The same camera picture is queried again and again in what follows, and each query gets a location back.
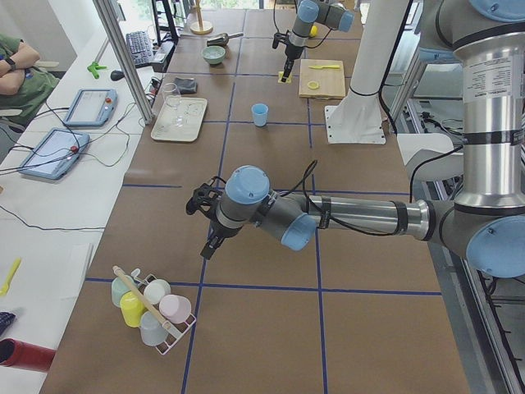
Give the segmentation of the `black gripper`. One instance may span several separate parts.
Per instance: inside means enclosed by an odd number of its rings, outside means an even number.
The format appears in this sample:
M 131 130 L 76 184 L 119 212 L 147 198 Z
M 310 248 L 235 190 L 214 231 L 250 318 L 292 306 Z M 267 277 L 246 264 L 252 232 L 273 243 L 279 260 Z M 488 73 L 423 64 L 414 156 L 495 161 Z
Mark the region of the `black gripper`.
M 281 79 L 282 80 L 288 80 L 290 78 L 291 72 L 293 70 L 294 61 L 297 59 L 300 59 L 303 53 L 303 47 L 302 46 L 296 46 L 290 42 L 288 42 L 285 46 L 285 55 L 286 55 L 286 61 L 283 69 L 283 74 Z
M 219 222 L 212 222 L 212 233 L 201 250 L 200 255 L 205 259 L 211 259 L 225 239 L 234 237 L 238 233 L 238 228 L 229 228 Z

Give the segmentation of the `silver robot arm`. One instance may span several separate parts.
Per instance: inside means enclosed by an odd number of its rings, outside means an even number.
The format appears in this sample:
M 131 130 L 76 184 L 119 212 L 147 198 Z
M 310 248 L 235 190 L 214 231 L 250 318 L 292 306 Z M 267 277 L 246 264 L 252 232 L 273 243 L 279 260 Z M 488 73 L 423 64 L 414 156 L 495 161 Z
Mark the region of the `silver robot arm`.
M 354 14 L 339 2 L 298 1 L 292 30 L 287 30 L 284 34 L 275 33 L 272 43 L 274 49 L 279 43 L 285 45 L 286 60 L 281 82 L 285 83 L 290 78 L 294 61 L 301 57 L 315 22 L 324 25 L 329 30 L 348 32 L 353 21 Z
M 463 69 L 463 188 L 451 201 L 372 201 L 310 195 L 299 183 L 271 188 L 267 174 L 245 165 L 218 189 L 197 188 L 187 213 L 203 213 L 212 232 L 202 256 L 248 223 L 292 250 L 317 229 L 370 236 L 410 235 L 443 245 L 494 277 L 524 273 L 524 4 L 521 1 L 426 1 L 421 54 Z

